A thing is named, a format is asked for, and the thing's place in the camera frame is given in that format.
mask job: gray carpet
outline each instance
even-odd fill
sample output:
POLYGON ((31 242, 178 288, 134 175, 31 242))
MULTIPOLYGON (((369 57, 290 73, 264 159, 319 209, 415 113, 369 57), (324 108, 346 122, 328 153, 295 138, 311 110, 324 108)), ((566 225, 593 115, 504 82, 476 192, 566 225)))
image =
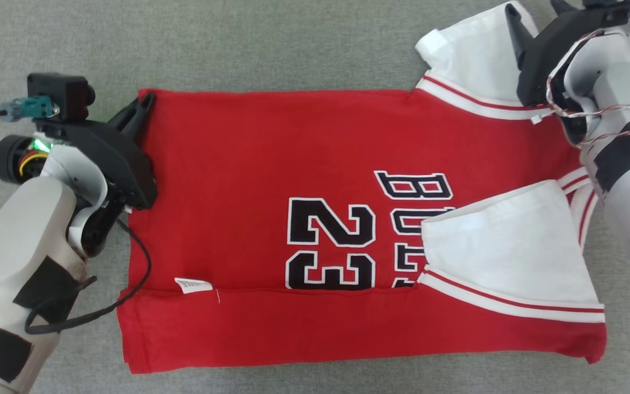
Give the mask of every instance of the gray carpet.
MULTIPOLYGON (((410 89, 425 71, 413 49, 420 37, 500 2, 0 0, 0 101, 24 96, 33 71, 88 77, 97 120, 148 86, 410 89)), ((548 0, 525 5, 540 27, 552 18, 548 0)), ((27 121, 0 123, 0 139, 31 129, 27 121)), ((0 205, 13 190, 0 182, 0 205)), ((585 254, 610 335, 604 359, 593 366, 554 354, 501 352, 132 376, 117 321, 108 316, 65 332, 33 392, 630 392, 630 267, 600 213, 585 254)), ((90 262, 100 281, 83 292, 73 314, 115 300, 127 261, 128 239, 116 230, 90 262)))

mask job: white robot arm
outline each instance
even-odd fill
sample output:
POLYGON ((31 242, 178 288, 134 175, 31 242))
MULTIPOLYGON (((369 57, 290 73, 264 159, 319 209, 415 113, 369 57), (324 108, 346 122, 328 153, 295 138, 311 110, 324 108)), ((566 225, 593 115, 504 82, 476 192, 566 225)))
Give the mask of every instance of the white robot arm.
MULTIPOLYGON (((517 93, 524 105, 548 103, 562 117, 630 257, 630 36, 617 27, 630 0, 585 0, 585 10, 552 2, 559 16, 535 38, 507 9, 522 70, 517 93)), ((87 257, 100 252, 120 212, 148 209, 157 196, 135 143, 153 97, 108 123, 85 120, 91 102, 81 77, 32 74, 28 98, 0 107, 4 120, 33 117, 38 130, 0 142, 0 178, 22 184, 0 210, 0 393, 27 392, 60 330, 123 301, 67 319, 93 281, 87 257)))
MULTIPOLYGON (((32 74, 28 92, 50 98, 28 103, 38 131, 33 138, 0 141, 0 178, 21 184, 0 209, 0 393, 28 392, 61 330, 129 298, 68 319, 78 292, 95 281, 87 276, 87 258, 103 249, 118 215, 150 208, 157 196, 137 145, 153 95, 97 123, 85 120, 93 90, 84 78, 32 74)), ((15 108, 0 115, 25 117, 20 107, 26 100, 15 100, 15 108)))
POLYGON ((584 10, 552 3, 558 18, 535 38, 507 6, 517 93, 561 118, 630 260, 630 34, 618 27, 630 17, 630 0, 584 0, 584 10))

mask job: white label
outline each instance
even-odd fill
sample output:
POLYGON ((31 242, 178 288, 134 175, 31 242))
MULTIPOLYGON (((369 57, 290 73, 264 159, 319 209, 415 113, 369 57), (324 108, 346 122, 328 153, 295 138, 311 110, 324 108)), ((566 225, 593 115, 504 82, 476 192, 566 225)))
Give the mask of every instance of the white label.
POLYGON ((183 294, 195 292, 207 292, 213 289, 213 285, 205 280, 184 279, 183 277, 175 277, 174 281, 182 287, 183 294))

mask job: printed number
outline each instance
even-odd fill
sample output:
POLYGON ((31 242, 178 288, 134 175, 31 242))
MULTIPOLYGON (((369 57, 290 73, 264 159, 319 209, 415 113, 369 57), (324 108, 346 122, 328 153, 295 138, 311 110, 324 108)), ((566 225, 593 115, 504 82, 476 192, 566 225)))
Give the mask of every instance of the printed number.
POLYGON ((323 199, 290 199, 288 243, 319 244, 320 230, 313 227, 313 221, 340 247, 365 247, 376 240, 376 215, 368 205, 350 205, 349 219, 357 223, 354 230, 348 230, 323 199))
MULTIPOLYGON (((376 216, 367 205, 350 205, 348 219, 355 221, 349 230, 323 199, 290 199, 288 208, 288 244, 318 245, 320 228, 339 247, 365 247, 376 239, 376 216)), ((289 289, 362 290, 375 286, 376 263, 368 255, 347 255, 347 267, 318 264, 317 252, 295 253, 285 267, 285 285, 289 289), (345 280, 353 272, 353 280, 345 280)))
POLYGON ((289 289, 365 290, 376 285, 376 263, 368 254, 348 254, 346 268, 320 268, 317 252, 297 252, 285 266, 285 277, 289 289), (345 270, 353 272, 353 280, 345 280, 345 270))

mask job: red stripe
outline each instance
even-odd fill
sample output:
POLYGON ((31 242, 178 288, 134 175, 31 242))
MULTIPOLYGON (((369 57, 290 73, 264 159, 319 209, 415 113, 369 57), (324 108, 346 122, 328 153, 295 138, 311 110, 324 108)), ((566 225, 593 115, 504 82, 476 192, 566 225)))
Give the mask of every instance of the red stripe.
POLYGON ((585 180, 585 179, 587 179, 587 178, 589 178, 589 176, 588 176, 588 175, 582 175, 582 177, 579 177, 579 178, 577 178, 576 180, 574 180, 574 181, 570 182, 569 184, 565 185, 565 186, 563 187, 563 190, 568 189, 568 187, 573 186, 573 185, 574 185, 574 184, 576 184, 577 182, 582 182, 582 181, 584 181, 584 180, 585 180))
POLYGON ((604 313, 604 309, 597 309, 597 308, 594 308, 594 309, 593 308, 568 308, 568 307, 562 307, 562 306, 543 306, 543 305, 522 304, 521 302, 510 301, 508 299, 503 299, 503 298, 495 297, 495 296, 487 294, 487 293, 480 292, 479 290, 472 289, 472 288, 470 288, 468 286, 464 286, 464 285, 462 285, 460 283, 453 282, 453 280, 450 280, 447 277, 443 277, 442 275, 436 274, 435 272, 430 272, 430 271, 425 271, 425 272, 427 274, 432 275, 436 279, 443 280, 444 282, 447 282, 450 285, 459 287, 460 289, 464 289, 467 292, 472 292, 474 294, 478 294, 478 295, 483 296, 485 298, 490 298, 490 299, 493 299, 495 301, 502 302, 503 304, 513 305, 513 306, 520 306, 522 308, 541 309, 543 311, 599 312, 600 314, 604 313))
POLYGON ((498 104, 491 104, 489 102, 482 102, 482 101, 480 101, 480 100, 478 100, 478 99, 476 99, 474 97, 470 97, 469 95, 466 95, 463 92, 459 92, 458 90, 448 86, 445 83, 438 82, 438 80, 436 80, 436 79, 434 79, 434 78, 432 78, 432 77, 430 77, 428 75, 425 75, 424 78, 426 80, 428 80, 429 82, 435 83, 435 84, 439 85, 440 87, 445 88, 446 90, 450 90, 451 92, 459 95, 460 97, 465 98, 466 100, 470 100, 470 101, 472 101, 472 102, 474 102, 475 104, 478 104, 478 105, 483 105, 483 107, 489 107, 489 108, 494 108, 494 109, 505 109, 507 111, 522 111, 522 112, 533 111, 533 110, 536 110, 536 109, 546 109, 546 108, 548 108, 546 105, 537 105, 536 107, 510 107, 508 105, 498 105, 498 104))
POLYGON ((585 210, 582 212, 582 219, 580 219, 580 242, 585 238, 587 234, 583 234, 587 230, 587 225, 590 222, 590 218, 587 216, 590 212, 590 205, 592 205, 592 200, 597 198, 597 193, 592 191, 590 198, 587 199, 587 204, 585 204, 585 210))

